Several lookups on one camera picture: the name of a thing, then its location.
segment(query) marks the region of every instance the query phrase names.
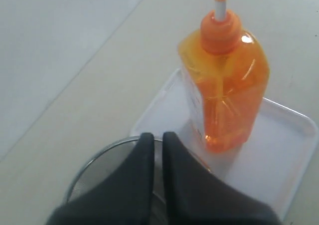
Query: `bottle label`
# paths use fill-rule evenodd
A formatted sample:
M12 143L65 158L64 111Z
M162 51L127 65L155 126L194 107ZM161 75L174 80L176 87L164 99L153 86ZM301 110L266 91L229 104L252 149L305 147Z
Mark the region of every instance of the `bottle label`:
M190 112L190 119L195 132L202 142L205 141L204 116L203 116L203 99L196 84L190 77L187 69L182 66L182 75L185 85L186 98Z

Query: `white floor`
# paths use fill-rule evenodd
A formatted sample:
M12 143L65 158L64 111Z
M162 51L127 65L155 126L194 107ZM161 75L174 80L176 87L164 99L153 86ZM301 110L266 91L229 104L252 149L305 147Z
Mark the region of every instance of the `white floor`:
M140 0L0 0L0 160Z

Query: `plastic bottle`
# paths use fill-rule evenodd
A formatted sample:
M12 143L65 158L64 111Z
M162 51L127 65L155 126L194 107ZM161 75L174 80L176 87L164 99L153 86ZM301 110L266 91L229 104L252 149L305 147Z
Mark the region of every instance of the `plastic bottle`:
M269 78L256 38L239 17L215 0L196 30L178 46L193 127L207 150L220 153L245 143Z

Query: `white tray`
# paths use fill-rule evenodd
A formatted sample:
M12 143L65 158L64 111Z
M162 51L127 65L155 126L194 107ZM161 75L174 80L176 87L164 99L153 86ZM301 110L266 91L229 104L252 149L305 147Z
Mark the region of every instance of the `white tray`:
M166 131L176 132L213 174L269 204L282 220L318 143L318 128L311 119L264 99L247 143L223 154L207 153L193 135L180 70L170 77L130 135L151 132L161 138Z

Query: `plastic tray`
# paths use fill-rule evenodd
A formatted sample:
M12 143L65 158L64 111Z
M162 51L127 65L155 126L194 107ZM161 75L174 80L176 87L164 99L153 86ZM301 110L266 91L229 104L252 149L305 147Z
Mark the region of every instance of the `plastic tray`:
M223 154L211 154L193 134L181 72L164 85L132 136L176 132L212 173L228 185L269 204L283 220L318 143L318 127L305 115L264 99L247 143Z

